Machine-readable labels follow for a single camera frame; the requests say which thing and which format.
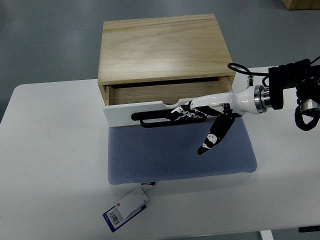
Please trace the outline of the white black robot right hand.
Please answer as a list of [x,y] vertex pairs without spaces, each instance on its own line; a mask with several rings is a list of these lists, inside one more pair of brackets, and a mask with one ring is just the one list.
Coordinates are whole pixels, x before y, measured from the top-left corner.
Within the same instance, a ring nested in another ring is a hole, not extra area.
[[270,107],[269,89],[255,85],[240,93],[224,92],[195,98],[173,109],[167,119],[205,120],[207,117],[216,117],[202,146],[197,150],[197,154],[202,155],[220,143],[235,118],[242,117],[245,113],[265,113]]

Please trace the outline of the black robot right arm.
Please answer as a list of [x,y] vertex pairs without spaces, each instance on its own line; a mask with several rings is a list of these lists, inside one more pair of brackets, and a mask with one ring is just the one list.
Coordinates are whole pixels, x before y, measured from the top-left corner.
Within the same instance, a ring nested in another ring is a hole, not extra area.
[[252,72],[238,63],[229,63],[227,67],[237,73],[248,76],[248,86],[253,86],[253,77],[263,77],[262,85],[254,87],[254,103],[259,112],[268,108],[280,110],[284,107],[284,90],[296,89],[297,107],[294,112],[295,124],[303,131],[315,128],[320,120],[320,66],[313,61],[303,59],[270,67],[267,73]]

